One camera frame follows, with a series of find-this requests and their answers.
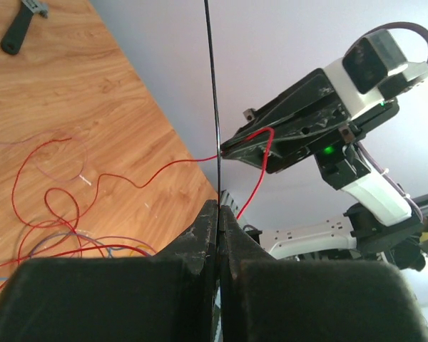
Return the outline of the black zip tie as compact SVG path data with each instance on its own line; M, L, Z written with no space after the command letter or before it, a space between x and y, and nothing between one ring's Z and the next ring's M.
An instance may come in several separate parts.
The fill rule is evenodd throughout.
M213 53L213 38L212 38L212 29L210 22L210 10L208 0L204 0L204 9L205 9L205 22L208 36L208 52L210 59L210 78L212 85L212 94L213 94L213 112L214 112L214 122L215 122L215 148L216 148L216 164L217 164L217 194L218 194L218 216L220 216L220 197L221 197L221 153L220 153L220 118L218 112L218 97L217 97L217 88L216 88L216 79L215 79L215 61Z

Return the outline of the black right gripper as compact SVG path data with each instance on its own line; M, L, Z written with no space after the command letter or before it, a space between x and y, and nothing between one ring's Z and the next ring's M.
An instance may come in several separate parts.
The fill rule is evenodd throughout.
M315 134L298 140L273 139L266 172L278 173L314 154L331 155L347 143L364 139L367 133L393 118L398 111L398 100L393 98L333 128L347 122L350 114L326 72L317 68L256 110L255 118L220 146L221 155L226 160L261 168L268 137L242 141L247 136L262 128L276 129L285 125L289 127L284 129L283 135L291 138L305 135L305 130L310 135Z

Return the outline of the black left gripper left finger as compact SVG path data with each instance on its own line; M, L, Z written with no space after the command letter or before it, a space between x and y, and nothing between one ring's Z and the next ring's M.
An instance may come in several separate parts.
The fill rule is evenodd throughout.
M0 341L209 341L218 203L154 256L35 258L0 293Z

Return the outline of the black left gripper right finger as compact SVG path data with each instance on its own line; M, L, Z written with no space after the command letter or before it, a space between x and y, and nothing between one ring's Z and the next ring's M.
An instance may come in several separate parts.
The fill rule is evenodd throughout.
M220 210L225 341L428 341L400 272L380 261L286 261Z

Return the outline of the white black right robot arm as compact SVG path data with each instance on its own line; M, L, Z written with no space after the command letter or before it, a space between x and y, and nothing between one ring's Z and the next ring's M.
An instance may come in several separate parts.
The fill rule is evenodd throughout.
M359 73L335 61L249 112L248 123L220 146L223 158L274 174L314 157L322 179L357 200L321 224L265 233L267 253L276 259L376 255L419 231L424 218L418 204L362 140L398 113L398 95L427 79L426 63L406 63L362 84Z

